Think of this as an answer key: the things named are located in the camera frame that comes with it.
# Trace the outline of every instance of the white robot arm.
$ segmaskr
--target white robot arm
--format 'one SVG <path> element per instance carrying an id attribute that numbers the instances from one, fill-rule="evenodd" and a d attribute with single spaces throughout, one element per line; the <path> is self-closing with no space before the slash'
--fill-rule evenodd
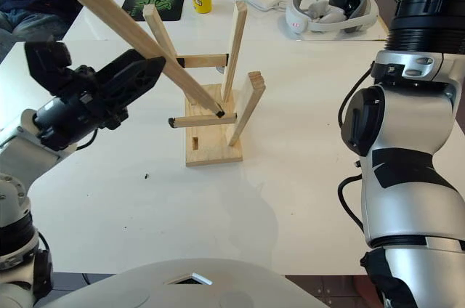
<path id="1" fill-rule="evenodd" d="M 30 186 L 76 150 L 97 128 L 116 129 L 126 106 L 151 89 L 163 58 L 146 60 L 129 50 L 101 71 L 67 68 L 62 43 L 26 43 L 31 75 L 56 97 L 38 111 L 25 110 L 0 131 L 0 307 L 32 307 L 52 289 L 48 250 L 39 250 Z"/>

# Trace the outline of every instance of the wooden post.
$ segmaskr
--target wooden post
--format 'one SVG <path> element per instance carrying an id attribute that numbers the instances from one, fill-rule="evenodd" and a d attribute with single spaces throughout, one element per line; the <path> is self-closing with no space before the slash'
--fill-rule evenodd
<path id="1" fill-rule="evenodd" d="M 235 106 L 238 120 L 226 131 L 226 142 L 233 146 L 246 127 L 256 105 L 259 103 L 266 86 L 260 72 L 250 72 Z"/>
<path id="2" fill-rule="evenodd" d="M 232 16 L 232 30 L 230 37 L 229 60 L 225 69 L 225 81 L 221 87 L 221 96 L 223 102 L 230 99 L 231 90 L 233 88 L 235 67 L 238 63 L 240 43 L 247 18 L 247 4 L 244 1 L 237 1 L 234 6 L 234 14 Z"/>
<path id="3" fill-rule="evenodd" d="M 114 0 L 78 0 L 127 41 L 143 57 L 164 57 L 163 72 L 186 94 L 221 117 L 225 112 L 218 102 L 192 78 L 168 52 L 165 52 Z"/>
<path id="4" fill-rule="evenodd" d="M 162 48 L 166 50 L 173 58 L 177 58 L 176 49 L 174 48 L 171 38 L 169 38 L 168 31 L 165 28 L 165 24 L 161 20 L 160 14 L 154 4 L 147 4 L 144 6 L 142 11 L 145 21 L 150 27 L 155 39 Z M 191 105 L 196 105 L 197 102 L 189 96 L 188 93 L 184 93 L 186 98 L 189 100 Z"/>
<path id="5" fill-rule="evenodd" d="M 227 54 L 180 55 L 177 60 L 184 68 L 224 67 L 227 64 Z"/>
<path id="6" fill-rule="evenodd" d="M 171 128 L 192 128 L 193 126 L 209 126 L 220 124 L 233 124 L 237 116 L 235 113 L 226 113 L 221 118 L 215 115 L 192 115 L 190 117 L 170 118 L 168 123 Z"/>

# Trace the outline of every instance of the wooden stand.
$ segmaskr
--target wooden stand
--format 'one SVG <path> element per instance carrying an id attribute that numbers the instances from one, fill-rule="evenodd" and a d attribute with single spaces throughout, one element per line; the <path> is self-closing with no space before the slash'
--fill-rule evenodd
<path id="1" fill-rule="evenodd" d="M 127 41 L 143 57 L 163 57 L 163 73 L 186 96 L 185 117 L 170 118 L 172 127 L 186 128 L 186 165 L 242 161 L 239 136 L 265 89 L 260 72 L 248 75 L 234 103 L 233 81 L 240 43 L 246 23 L 247 6 L 237 1 L 228 54 L 179 56 L 153 5 L 144 8 L 144 18 L 153 40 L 114 0 L 78 0 Z M 185 68 L 225 67 L 223 84 L 201 86 Z"/>
<path id="2" fill-rule="evenodd" d="M 192 63 L 191 67 L 196 67 L 197 62 L 185 62 L 185 60 L 194 60 L 195 58 L 201 59 L 202 66 L 199 67 L 226 66 L 225 80 L 222 84 L 203 86 L 226 112 L 223 117 L 215 117 L 207 109 L 186 97 L 185 117 L 169 119 L 171 127 L 186 128 L 186 166 L 243 160 L 239 137 L 265 90 L 264 80 L 260 72 L 250 72 L 242 90 L 234 94 L 232 91 L 246 16 L 246 4 L 237 1 L 234 8 L 230 50 L 225 55 L 226 58 L 222 57 L 223 54 L 184 57 L 182 65 L 186 68 L 190 63 Z M 148 23 L 150 20 L 156 21 L 158 19 L 146 18 Z M 160 27 L 151 26 L 150 28 L 152 31 L 161 30 Z"/>

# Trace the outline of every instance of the small hole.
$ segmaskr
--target small hole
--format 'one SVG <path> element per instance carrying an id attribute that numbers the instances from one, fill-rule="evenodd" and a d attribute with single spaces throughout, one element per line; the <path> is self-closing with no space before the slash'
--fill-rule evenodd
<path id="1" fill-rule="evenodd" d="M 192 150 L 198 150 L 198 137 L 192 138 Z"/>

